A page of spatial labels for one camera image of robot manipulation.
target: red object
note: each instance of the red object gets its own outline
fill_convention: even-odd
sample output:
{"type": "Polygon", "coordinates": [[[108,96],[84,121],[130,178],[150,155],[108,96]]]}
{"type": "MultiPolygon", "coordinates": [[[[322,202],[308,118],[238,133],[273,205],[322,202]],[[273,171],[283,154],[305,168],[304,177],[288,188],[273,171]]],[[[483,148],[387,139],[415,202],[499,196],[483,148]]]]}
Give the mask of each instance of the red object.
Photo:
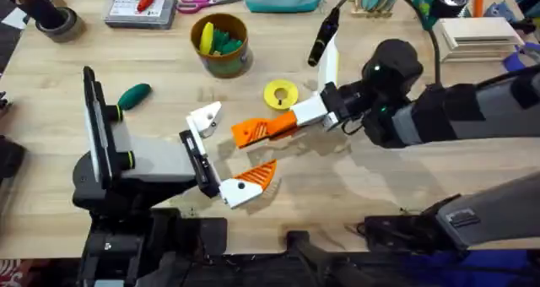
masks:
{"type": "Polygon", "coordinates": [[[154,3],[154,0],[140,0],[137,5],[137,11],[142,12],[146,8],[149,8],[150,5],[154,3]]]}
{"type": "Polygon", "coordinates": [[[474,17],[483,16],[483,0],[474,0],[474,17]]]}

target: green object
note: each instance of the green object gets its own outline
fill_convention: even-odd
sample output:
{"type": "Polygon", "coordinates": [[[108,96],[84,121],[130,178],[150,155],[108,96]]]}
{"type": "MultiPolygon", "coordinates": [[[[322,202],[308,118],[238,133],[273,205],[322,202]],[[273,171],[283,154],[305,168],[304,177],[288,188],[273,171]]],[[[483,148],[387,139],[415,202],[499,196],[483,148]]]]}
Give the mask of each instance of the green object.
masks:
{"type": "Polygon", "coordinates": [[[126,93],[122,94],[118,100],[118,105],[124,111],[131,110],[136,105],[140,104],[150,92],[152,92],[150,84],[137,84],[127,90],[126,93]]]}
{"type": "MultiPolygon", "coordinates": [[[[433,25],[437,22],[437,18],[429,16],[429,11],[431,10],[431,3],[433,3],[433,1],[434,0],[413,0],[414,5],[420,9],[420,12],[424,16],[424,20],[422,20],[422,26],[424,27],[424,30],[431,29],[433,25]]],[[[458,17],[472,17],[471,11],[469,11],[467,5],[465,6],[465,8],[463,8],[462,12],[459,14],[458,17]]]]}
{"type": "Polygon", "coordinates": [[[227,55],[238,50],[242,46],[242,41],[230,38],[229,32],[213,30],[212,51],[217,51],[220,55],[227,55]]]}
{"type": "Polygon", "coordinates": [[[231,39],[229,42],[227,42],[223,48],[222,48],[222,55],[230,54],[233,51],[238,50],[242,46],[242,41],[238,41],[236,39],[231,39]]]}

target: green container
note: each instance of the green container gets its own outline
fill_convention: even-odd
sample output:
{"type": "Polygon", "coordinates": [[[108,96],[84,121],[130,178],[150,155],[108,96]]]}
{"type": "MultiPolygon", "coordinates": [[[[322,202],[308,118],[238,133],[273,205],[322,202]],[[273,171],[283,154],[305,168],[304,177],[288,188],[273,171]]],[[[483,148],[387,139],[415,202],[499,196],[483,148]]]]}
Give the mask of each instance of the green container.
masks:
{"type": "Polygon", "coordinates": [[[199,19],[192,27],[192,44],[204,67],[215,77],[233,78],[240,76],[248,69],[250,52],[247,45],[247,29],[244,23],[233,15],[210,14],[199,19]],[[223,56],[202,54],[199,51],[199,43],[207,22],[213,23],[215,29],[229,32],[231,38],[242,41],[242,46],[223,56]]]}

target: yellow object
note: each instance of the yellow object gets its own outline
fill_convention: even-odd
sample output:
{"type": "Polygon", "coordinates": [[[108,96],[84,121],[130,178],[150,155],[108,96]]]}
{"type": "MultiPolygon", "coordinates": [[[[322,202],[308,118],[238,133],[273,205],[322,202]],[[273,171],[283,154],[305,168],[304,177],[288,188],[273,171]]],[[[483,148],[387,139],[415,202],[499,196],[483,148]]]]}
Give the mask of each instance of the yellow object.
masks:
{"type": "Polygon", "coordinates": [[[276,79],[264,88],[264,101],[276,110],[287,110],[298,100],[296,84],[288,80],[276,79]],[[276,92],[283,91],[283,96],[276,96],[276,92]]]}
{"type": "Polygon", "coordinates": [[[199,42],[199,51],[203,55],[208,55],[212,50],[213,23],[207,22],[202,29],[201,42],[199,42]]]}

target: paper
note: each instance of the paper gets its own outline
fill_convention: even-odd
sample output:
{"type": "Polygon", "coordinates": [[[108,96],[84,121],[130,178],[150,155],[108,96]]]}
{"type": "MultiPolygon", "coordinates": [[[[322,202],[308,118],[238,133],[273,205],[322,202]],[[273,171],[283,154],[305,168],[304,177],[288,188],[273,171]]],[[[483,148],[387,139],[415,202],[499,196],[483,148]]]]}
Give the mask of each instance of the paper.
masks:
{"type": "Polygon", "coordinates": [[[2,23],[13,26],[16,29],[24,30],[24,28],[26,27],[26,23],[24,22],[25,17],[26,13],[20,8],[16,8],[11,13],[9,13],[6,18],[2,20],[2,23]]]}
{"type": "Polygon", "coordinates": [[[165,0],[154,0],[149,8],[142,12],[137,11],[137,0],[114,0],[110,16],[130,16],[130,17],[159,17],[163,10],[165,0]]]}

